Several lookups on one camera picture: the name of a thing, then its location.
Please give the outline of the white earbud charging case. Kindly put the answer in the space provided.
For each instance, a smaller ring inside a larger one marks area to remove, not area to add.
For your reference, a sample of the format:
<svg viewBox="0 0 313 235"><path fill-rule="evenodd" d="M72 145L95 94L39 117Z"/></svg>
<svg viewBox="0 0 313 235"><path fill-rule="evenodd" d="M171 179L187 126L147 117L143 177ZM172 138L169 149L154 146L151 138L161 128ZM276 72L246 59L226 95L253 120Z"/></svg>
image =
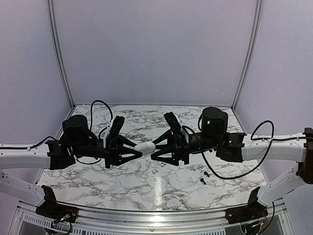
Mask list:
<svg viewBox="0 0 313 235"><path fill-rule="evenodd" d="M134 147L134 150L141 152L143 155L149 155L154 153L154 151L156 150L156 145L151 141L147 141L137 144Z"/></svg>

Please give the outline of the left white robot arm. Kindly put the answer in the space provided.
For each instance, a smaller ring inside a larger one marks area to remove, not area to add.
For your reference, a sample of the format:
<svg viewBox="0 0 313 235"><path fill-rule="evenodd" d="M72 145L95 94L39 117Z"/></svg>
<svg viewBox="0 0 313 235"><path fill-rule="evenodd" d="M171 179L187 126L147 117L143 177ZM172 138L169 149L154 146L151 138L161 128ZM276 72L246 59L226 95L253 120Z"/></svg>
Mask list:
<svg viewBox="0 0 313 235"><path fill-rule="evenodd" d="M74 115L63 121L63 135L59 140L46 139L32 146L1 145L0 147L0 190L43 210L57 218L62 207L57 203L53 189L31 185L16 177L5 174L6 169L41 168L66 169L76 163L77 157L103 159L105 167L120 166L140 158L135 144L120 136L124 117L117 116L110 124L108 134L100 140L89 128L84 115Z"/></svg>

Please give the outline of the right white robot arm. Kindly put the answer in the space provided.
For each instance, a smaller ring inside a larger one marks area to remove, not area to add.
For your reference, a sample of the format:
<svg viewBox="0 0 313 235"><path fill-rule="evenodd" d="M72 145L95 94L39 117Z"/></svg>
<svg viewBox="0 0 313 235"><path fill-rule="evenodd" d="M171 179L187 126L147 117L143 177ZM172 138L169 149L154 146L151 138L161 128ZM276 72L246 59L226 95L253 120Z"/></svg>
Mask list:
<svg viewBox="0 0 313 235"><path fill-rule="evenodd" d="M216 157L226 162L242 163L259 160L289 160L295 164L266 186L257 187L249 196L242 215L253 219L276 199L296 188L313 182L313 130L289 136L256 136L255 133L227 132L228 114L215 107L204 108L198 120L200 132L182 125L172 113L164 115L170 131L154 141L157 152L151 159L178 165L189 163L191 154L215 151Z"/></svg>

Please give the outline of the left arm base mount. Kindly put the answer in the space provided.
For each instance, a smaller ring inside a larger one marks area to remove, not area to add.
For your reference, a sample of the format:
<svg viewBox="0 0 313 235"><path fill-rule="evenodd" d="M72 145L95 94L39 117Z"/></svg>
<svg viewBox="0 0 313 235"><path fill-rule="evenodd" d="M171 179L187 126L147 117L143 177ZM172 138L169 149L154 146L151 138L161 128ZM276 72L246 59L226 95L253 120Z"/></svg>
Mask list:
<svg viewBox="0 0 313 235"><path fill-rule="evenodd" d="M78 208L59 204L52 188L48 186L41 186L41 188L44 191L44 202L36 207L36 214L59 221L61 221L61 218L69 215L69 218L66 217L65 221L74 223L76 221Z"/></svg>

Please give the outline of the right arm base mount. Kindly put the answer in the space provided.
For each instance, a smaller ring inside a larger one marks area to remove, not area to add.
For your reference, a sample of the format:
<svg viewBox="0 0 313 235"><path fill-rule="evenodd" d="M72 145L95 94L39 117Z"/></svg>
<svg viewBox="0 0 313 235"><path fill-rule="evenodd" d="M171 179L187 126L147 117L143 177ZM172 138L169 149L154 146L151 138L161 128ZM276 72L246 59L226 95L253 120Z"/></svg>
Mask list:
<svg viewBox="0 0 313 235"><path fill-rule="evenodd" d="M232 207L225 210L225 218L229 224L242 223L268 215L267 206L258 202L260 187L251 191L248 202L245 206Z"/></svg>

